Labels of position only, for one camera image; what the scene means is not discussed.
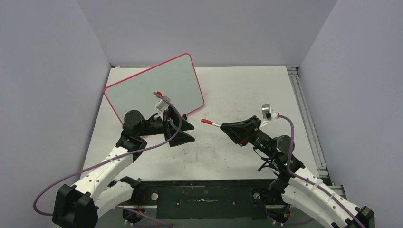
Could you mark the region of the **red marker cap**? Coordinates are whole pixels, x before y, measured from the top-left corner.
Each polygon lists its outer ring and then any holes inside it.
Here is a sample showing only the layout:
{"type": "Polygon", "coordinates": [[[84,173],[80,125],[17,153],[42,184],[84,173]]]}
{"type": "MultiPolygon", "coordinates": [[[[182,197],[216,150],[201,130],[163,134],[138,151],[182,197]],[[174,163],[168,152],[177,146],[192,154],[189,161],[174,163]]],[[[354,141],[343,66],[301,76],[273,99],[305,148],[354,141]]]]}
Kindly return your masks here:
{"type": "Polygon", "coordinates": [[[207,119],[201,119],[201,122],[205,123],[205,124],[213,125],[213,122],[210,120],[207,120],[207,119]]]}

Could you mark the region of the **pink framed whiteboard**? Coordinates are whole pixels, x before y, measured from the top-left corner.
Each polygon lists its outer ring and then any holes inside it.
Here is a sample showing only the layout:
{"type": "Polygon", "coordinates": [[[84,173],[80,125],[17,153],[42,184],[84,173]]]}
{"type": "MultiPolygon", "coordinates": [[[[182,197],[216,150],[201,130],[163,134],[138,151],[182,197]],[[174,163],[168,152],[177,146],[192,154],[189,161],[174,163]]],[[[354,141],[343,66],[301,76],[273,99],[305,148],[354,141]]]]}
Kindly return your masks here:
{"type": "Polygon", "coordinates": [[[112,68],[97,119],[119,128],[130,110],[138,110],[148,118],[156,113],[155,92],[170,98],[180,114],[190,114],[204,106],[190,54],[183,53],[150,68],[112,68]]]}

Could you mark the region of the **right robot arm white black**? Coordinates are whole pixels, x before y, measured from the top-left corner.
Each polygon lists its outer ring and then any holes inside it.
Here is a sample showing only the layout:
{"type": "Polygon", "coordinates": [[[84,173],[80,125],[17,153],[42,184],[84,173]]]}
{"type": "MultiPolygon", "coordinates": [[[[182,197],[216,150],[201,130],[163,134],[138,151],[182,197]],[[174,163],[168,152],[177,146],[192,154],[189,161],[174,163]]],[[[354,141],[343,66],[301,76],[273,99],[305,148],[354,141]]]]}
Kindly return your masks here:
{"type": "Polygon", "coordinates": [[[270,184],[269,198],[274,203],[286,203],[301,210],[326,228],[374,228],[374,212],[368,206],[359,207],[337,194],[292,153],[295,129],[288,121],[291,135],[271,138],[264,133],[261,120],[253,116],[245,121],[218,124],[239,146],[248,143],[266,155],[264,166],[277,176],[270,184]]]}

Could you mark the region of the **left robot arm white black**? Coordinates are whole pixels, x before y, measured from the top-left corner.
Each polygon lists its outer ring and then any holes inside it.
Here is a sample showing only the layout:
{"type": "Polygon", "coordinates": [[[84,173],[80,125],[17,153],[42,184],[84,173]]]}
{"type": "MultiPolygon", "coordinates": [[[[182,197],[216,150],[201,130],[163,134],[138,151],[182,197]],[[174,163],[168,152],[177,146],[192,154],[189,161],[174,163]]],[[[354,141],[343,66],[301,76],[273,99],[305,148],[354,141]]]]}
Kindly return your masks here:
{"type": "Polygon", "coordinates": [[[113,186],[110,183],[142,154],[147,146],[144,136],[162,134],[174,147],[194,142],[189,130],[194,130],[194,126],[171,106],[158,118],[145,119],[138,110],[127,112],[121,137],[102,164],[73,185],[59,188],[53,223],[62,228],[93,228],[101,216],[120,203],[137,204],[142,197],[141,190],[136,188],[138,180],[123,177],[113,186]]]}

